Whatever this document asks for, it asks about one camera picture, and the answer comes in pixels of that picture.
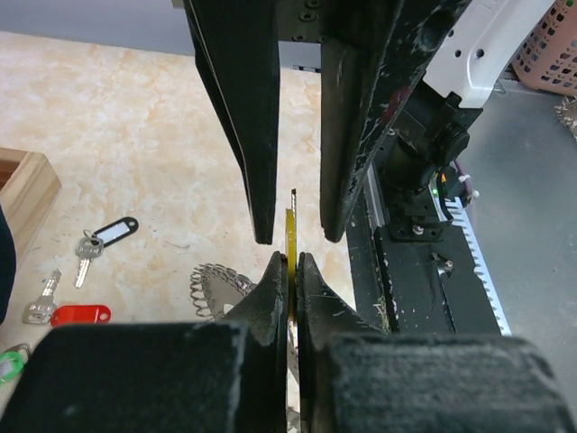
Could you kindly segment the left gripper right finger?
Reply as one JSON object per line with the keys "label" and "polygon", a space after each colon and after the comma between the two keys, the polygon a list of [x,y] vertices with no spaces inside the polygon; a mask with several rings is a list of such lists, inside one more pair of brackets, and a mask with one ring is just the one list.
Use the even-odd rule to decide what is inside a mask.
{"label": "left gripper right finger", "polygon": [[379,431],[384,335],[327,285],[311,253],[298,260],[297,319],[302,430]]}

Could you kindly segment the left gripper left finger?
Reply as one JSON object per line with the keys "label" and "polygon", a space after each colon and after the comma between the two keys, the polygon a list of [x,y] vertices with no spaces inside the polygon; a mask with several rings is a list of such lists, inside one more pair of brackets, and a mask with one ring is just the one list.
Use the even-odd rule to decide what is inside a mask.
{"label": "left gripper left finger", "polygon": [[230,391],[234,432],[287,428],[288,264],[272,254],[259,283],[224,317],[238,332]]}

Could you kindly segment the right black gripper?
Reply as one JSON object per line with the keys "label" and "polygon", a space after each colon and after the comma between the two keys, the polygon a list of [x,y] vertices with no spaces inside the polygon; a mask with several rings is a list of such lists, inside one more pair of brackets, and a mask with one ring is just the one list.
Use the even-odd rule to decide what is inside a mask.
{"label": "right black gripper", "polygon": [[198,73],[243,177],[254,238],[271,244],[279,66],[321,71],[320,220],[342,239],[366,173],[468,2],[187,1]]}

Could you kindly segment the black key tag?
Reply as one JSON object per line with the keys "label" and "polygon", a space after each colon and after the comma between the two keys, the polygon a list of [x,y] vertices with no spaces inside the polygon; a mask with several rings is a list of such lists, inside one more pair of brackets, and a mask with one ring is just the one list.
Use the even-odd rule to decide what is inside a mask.
{"label": "black key tag", "polygon": [[139,222],[132,216],[124,216],[115,222],[97,229],[93,233],[94,238],[101,239],[104,248],[116,244],[117,242],[133,235],[139,229]]}

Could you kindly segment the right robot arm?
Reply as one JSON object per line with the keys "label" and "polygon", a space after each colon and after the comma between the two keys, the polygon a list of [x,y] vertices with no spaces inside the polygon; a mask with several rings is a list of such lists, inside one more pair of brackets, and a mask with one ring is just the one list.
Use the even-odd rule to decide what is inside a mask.
{"label": "right robot arm", "polygon": [[500,73],[546,1],[187,1],[198,73],[270,244],[283,41],[321,51],[320,220],[343,236],[379,148],[395,189],[419,192],[466,147]]}

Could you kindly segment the yellow key tag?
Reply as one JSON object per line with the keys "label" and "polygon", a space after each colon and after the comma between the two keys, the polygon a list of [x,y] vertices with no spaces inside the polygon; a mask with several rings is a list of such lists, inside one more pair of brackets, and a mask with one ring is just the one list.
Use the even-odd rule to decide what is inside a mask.
{"label": "yellow key tag", "polygon": [[296,321],[297,311],[297,220],[293,208],[286,209],[285,245],[288,264],[288,316],[291,322]]}

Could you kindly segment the red key tag right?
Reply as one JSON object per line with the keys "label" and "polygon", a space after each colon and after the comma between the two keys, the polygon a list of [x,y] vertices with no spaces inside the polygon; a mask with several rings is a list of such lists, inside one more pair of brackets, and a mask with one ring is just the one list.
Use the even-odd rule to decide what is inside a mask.
{"label": "red key tag right", "polygon": [[107,323],[111,310],[105,305],[67,305],[58,307],[50,318],[53,327],[74,324]]}

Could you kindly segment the small silver key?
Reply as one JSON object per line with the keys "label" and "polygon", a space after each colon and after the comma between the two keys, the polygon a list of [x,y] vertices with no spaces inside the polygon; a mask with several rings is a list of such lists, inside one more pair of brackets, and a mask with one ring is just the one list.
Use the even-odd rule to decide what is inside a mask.
{"label": "small silver key", "polygon": [[41,295],[26,305],[22,315],[22,322],[29,325],[46,325],[50,322],[56,310],[54,291],[61,278],[61,271],[55,269],[46,280]]}

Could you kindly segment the pink laundry basket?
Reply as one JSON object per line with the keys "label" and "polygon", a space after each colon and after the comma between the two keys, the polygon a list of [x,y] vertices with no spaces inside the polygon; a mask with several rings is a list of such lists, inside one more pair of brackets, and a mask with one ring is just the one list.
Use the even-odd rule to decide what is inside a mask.
{"label": "pink laundry basket", "polygon": [[554,1],[512,60],[525,86],[576,97],[576,2]]}

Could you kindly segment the green key tag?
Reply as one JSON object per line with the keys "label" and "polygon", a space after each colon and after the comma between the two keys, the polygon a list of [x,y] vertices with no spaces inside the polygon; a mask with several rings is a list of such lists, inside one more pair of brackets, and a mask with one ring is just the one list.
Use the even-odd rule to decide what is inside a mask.
{"label": "green key tag", "polygon": [[19,376],[30,359],[32,350],[27,343],[14,345],[1,353],[1,384]]}

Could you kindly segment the dark navy vest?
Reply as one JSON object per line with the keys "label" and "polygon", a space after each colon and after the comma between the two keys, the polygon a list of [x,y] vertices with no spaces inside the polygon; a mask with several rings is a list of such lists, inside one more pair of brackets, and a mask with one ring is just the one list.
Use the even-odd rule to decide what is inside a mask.
{"label": "dark navy vest", "polygon": [[5,322],[16,274],[14,238],[0,210],[0,323]]}

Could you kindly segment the wooden clothes rack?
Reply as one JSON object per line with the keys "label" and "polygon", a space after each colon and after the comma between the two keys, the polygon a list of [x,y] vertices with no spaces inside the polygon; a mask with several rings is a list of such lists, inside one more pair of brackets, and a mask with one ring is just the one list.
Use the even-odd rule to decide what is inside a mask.
{"label": "wooden clothes rack", "polygon": [[60,179],[43,153],[1,148],[1,206],[18,263],[28,253],[60,190]]}

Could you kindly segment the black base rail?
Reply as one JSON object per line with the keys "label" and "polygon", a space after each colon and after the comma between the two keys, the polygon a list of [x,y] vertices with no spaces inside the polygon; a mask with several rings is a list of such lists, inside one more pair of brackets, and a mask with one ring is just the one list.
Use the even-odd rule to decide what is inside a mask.
{"label": "black base rail", "polygon": [[451,220],[435,187],[413,203],[416,222],[395,221],[407,200],[369,170],[346,229],[358,314],[384,332],[511,336],[461,200],[447,201]]}

